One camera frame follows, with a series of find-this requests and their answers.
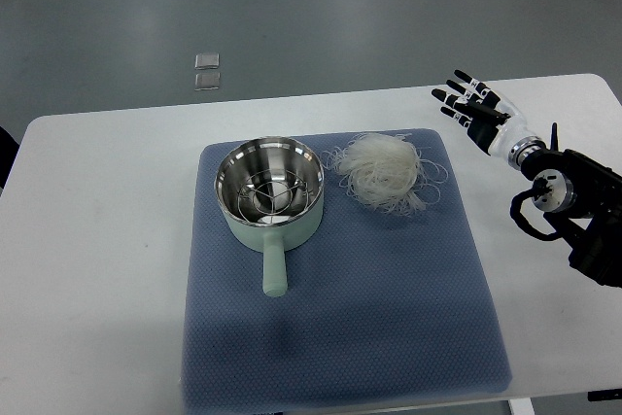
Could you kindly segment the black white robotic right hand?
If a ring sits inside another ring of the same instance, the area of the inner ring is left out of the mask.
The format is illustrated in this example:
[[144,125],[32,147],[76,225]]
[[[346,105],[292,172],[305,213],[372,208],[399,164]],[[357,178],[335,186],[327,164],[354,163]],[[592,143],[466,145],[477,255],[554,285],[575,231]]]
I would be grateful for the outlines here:
[[450,90],[434,88],[432,96],[441,103],[440,112],[464,128],[486,155],[516,164],[520,149],[533,142],[541,144],[511,101],[462,70],[454,75],[457,81],[446,82]]

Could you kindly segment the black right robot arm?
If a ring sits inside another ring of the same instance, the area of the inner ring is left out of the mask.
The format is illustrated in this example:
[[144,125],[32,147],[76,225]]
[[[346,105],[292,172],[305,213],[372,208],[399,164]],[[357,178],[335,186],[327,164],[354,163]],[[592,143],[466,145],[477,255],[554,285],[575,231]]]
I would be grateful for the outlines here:
[[508,156],[532,186],[516,194],[510,218],[526,234],[570,246],[569,265],[601,286],[621,286],[621,176],[592,158],[530,136]]

